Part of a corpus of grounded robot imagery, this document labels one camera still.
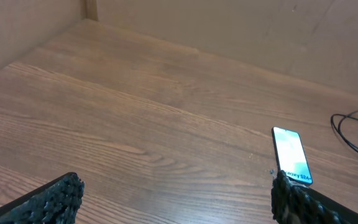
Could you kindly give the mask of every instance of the cable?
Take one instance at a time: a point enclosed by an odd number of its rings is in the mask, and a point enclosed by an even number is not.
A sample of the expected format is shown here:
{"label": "cable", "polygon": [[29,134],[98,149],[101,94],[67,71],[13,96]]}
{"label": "cable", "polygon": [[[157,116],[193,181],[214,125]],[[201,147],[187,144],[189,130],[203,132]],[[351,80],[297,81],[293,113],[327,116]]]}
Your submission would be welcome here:
{"label": "cable", "polygon": [[[355,150],[357,153],[358,153],[358,147],[353,144],[352,142],[350,142],[349,140],[347,140],[347,138],[343,135],[342,131],[341,131],[341,127],[342,127],[342,123],[343,121],[346,119],[346,118],[350,118],[350,119],[353,119],[353,120],[356,120],[358,121],[358,118],[354,118],[352,117],[352,115],[354,115],[355,113],[358,113],[358,110],[357,111],[353,111],[351,113],[349,113],[348,115],[344,115],[344,114],[333,114],[331,116],[331,127],[338,133],[338,135],[340,135],[340,137],[343,139],[344,142],[346,142],[346,144],[348,146],[350,146],[353,150]],[[334,117],[335,116],[341,116],[342,119],[339,121],[338,123],[338,126],[335,125],[335,122],[334,122]]]}

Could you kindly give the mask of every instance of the wooden table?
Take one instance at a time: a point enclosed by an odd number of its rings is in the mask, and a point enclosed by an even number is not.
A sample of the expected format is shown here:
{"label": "wooden table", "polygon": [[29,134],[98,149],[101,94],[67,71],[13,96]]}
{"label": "wooden table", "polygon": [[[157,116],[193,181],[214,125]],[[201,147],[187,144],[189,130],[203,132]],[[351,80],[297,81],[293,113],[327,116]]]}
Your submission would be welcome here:
{"label": "wooden table", "polygon": [[[358,96],[84,20],[0,71],[0,205],[74,171],[78,223],[274,223],[271,128],[312,188],[358,212],[358,154],[329,118]],[[358,144],[358,124],[344,133]]]}

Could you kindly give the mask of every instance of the beige wall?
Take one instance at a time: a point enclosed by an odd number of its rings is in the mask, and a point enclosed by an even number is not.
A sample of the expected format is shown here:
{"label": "beige wall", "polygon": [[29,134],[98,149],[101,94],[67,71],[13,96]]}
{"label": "beige wall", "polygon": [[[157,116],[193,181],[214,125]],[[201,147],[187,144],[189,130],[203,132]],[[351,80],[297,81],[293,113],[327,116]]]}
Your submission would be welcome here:
{"label": "beige wall", "polygon": [[98,16],[358,94],[358,0],[98,0]]}
{"label": "beige wall", "polygon": [[83,0],[0,0],[0,69],[83,17]]}

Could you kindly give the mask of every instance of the smartphone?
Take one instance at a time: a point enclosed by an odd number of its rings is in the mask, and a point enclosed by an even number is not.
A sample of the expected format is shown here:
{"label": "smartphone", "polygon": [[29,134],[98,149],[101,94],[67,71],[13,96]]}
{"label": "smartphone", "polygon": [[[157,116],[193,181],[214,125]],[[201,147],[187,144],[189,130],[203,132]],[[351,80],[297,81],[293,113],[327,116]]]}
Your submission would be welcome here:
{"label": "smartphone", "polygon": [[299,183],[312,184],[313,179],[300,135],[278,127],[272,128],[272,134],[278,169],[284,170],[288,177]]}

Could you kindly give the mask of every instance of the phone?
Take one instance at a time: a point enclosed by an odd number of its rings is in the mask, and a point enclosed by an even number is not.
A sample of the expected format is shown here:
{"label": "phone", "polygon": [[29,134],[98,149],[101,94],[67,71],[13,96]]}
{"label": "phone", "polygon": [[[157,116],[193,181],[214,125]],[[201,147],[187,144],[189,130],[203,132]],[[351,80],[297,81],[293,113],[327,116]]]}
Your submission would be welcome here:
{"label": "phone", "polygon": [[272,128],[274,148],[279,170],[284,170],[293,180],[310,185],[313,183],[300,135],[291,130]]}

